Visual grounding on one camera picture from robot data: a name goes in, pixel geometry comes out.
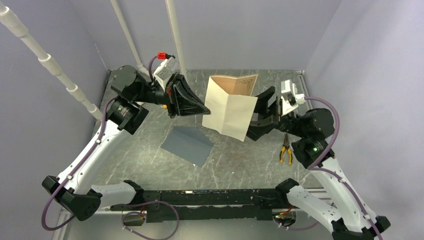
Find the cream letter paper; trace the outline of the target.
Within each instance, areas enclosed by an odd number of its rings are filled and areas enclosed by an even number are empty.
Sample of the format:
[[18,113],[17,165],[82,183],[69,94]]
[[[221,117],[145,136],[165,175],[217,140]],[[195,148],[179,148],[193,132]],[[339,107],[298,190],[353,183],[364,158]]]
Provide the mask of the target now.
[[202,126],[243,142],[258,98],[252,96],[258,74],[209,76]]

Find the grey envelope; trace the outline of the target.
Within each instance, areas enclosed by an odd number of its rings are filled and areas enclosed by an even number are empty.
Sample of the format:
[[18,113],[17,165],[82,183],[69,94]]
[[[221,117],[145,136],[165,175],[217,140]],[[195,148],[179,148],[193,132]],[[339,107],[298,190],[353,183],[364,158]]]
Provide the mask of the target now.
[[207,160],[214,143],[192,126],[174,126],[161,148],[195,166],[202,167]]

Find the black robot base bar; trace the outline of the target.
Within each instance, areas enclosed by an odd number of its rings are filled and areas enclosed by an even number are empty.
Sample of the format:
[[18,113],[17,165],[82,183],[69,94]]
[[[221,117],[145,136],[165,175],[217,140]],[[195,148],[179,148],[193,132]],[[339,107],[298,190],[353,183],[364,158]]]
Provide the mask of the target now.
[[162,223],[176,219],[270,221],[294,207],[274,188],[144,190],[137,186],[134,200],[110,209],[137,211],[146,215],[147,223]]

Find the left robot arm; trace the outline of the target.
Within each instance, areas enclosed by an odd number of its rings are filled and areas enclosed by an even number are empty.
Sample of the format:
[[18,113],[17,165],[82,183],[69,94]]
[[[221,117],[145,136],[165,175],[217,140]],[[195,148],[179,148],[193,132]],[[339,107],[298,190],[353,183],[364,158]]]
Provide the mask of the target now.
[[126,205],[131,210],[144,203],[144,190],[125,180],[113,185],[94,185],[94,179],[110,155],[142,125],[149,111],[141,103],[164,105],[168,116],[208,115],[210,110],[189,87],[185,77],[173,73],[165,85],[148,82],[133,66],[111,73],[116,97],[104,106],[100,128],[78,157],[58,176],[47,176],[42,186],[52,199],[79,221],[98,209]]

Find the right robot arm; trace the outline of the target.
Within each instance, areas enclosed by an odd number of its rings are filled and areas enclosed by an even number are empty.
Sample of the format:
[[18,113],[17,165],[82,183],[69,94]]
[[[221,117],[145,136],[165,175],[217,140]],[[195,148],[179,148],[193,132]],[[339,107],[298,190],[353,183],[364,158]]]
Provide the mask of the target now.
[[285,90],[273,103],[275,88],[269,87],[257,96],[256,121],[249,124],[247,137],[257,141],[272,130],[298,137],[289,144],[297,161],[319,181],[332,200],[329,205],[309,193],[294,179],[275,187],[276,203],[296,207],[326,227],[335,240],[382,239],[390,227],[387,217],[377,215],[362,200],[344,174],[332,147],[340,131],[340,117],[328,101],[316,97],[323,108],[313,108],[303,115],[295,110],[309,99],[296,90]]

